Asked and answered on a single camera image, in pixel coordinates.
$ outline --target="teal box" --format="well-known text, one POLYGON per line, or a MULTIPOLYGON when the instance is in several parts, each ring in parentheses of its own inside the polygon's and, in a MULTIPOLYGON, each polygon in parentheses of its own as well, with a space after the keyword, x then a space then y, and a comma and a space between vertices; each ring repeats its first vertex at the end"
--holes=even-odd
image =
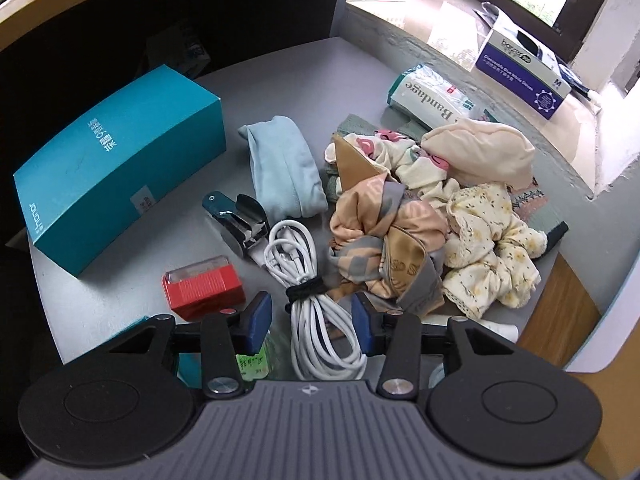
POLYGON ((225 149, 220 99, 158 67, 80 116, 14 174, 31 240, 78 276, 225 149))

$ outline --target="transparent lid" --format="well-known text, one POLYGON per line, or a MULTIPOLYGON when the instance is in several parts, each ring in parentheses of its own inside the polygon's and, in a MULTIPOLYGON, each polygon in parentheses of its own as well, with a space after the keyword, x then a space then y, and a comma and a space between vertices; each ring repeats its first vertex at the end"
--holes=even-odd
POLYGON ((189 278, 199 276, 203 272, 209 272, 213 269, 228 266, 228 264, 229 260, 226 256, 215 256, 209 260, 198 262, 197 264, 191 264, 185 267, 180 267, 180 269, 170 270, 165 274, 165 276, 169 283, 178 283, 182 280, 188 280, 189 278))

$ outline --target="silver bolt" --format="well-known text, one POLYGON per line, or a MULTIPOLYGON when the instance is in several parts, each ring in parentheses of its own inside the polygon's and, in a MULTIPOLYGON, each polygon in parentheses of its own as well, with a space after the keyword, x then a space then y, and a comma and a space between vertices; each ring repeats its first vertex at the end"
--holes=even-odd
POLYGON ((388 379, 382 383, 382 389, 391 395, 406 395, 414 390, 414 384, 406 379, 388 379))
POLYGON ((207 383, 207 388, 215 394, 231 394, 240 387, 232 377, 216 377, 207 383))

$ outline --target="green label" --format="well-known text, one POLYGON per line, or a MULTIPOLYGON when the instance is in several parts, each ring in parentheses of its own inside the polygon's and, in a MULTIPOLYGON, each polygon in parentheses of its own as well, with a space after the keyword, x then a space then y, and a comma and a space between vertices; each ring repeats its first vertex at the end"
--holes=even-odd
POLYGON ((245 381, 255 381, 263 379, 269 373, 269 361, 267 359, 267 352, 264 349, 264 345, 260 348, 260 351, 254 356, 240 355, 236 356, 238 366, 240 367, 240 373, 245 381))

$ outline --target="charging cable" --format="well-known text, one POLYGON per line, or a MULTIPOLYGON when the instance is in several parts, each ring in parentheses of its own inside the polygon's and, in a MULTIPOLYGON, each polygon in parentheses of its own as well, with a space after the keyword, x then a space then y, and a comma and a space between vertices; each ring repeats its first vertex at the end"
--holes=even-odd
MULTIPOLYGON (((309 230, 295 220, 273 226, 264 249, 264 266, 282 286, 289 288, 318 275, 316 245, 309 230)), ((326 294, 314 294, 291 303, 291 362, 300 380, 344 381, 361 379, 367 366, 351 315, 326 294), (341 358, 329 338, 326 322, 346 337, 351 353, 341 358)))

